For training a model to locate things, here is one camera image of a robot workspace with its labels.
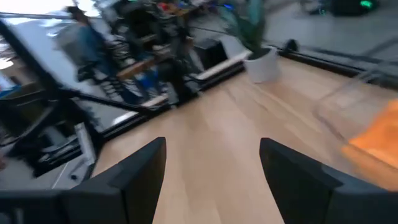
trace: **potted plant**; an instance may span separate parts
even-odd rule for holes
[[[244,60],[246,71],[254,83],[272,80],[279,75],[277,49],[262,46],[266,30],[264,0],[247,0],[240,5],[226,2],[218,8],[225,30],[235,36],[251,53]]]

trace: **green light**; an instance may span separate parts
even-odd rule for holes
[[[373,3],[371,1],[364,0],[364,1],[361,1],[361,6],[370,9],[373,7]]]

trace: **white plant pot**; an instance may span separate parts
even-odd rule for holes
[[[234,58],[246,50],[236,37],[224,35],[220,37],[220,41],[223,44],[225,54],[229,59]]]
[[[275,47],[264,47],[264,49],[269,49],[269,51],[262,57],[250,60],[251,54],[249,54],[244,60],[246,71],[254,83],[271,81],[280,75],[277,49]]]

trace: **orange object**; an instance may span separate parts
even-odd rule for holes
[[[350,140],[342,151],[373,182],[398,189],[398,181],[391,180],[398,178],[398,100],[390,101],[368,129]]]

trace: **electronic equipment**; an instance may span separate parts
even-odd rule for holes
[[[154,22],[155,18],[149,14],[141,2],[119,1],[113,5],[119,17],[122,17],[129,29],[138,38],[152,34],[149,23]]]
[[[329,4],[334,16],[361,16],[379,7],[377,0],[331,0]]]
[[[195,44],[195,52],[205,70],[227,60],[223,44],[219,40],[205,39]]]
[[[150,224],[165,162],[159,137],[71,190],[0,191],[0,223]]]
[[[398,193],[344,174],[269,138],[260,158],[286,224],[398,223]]]

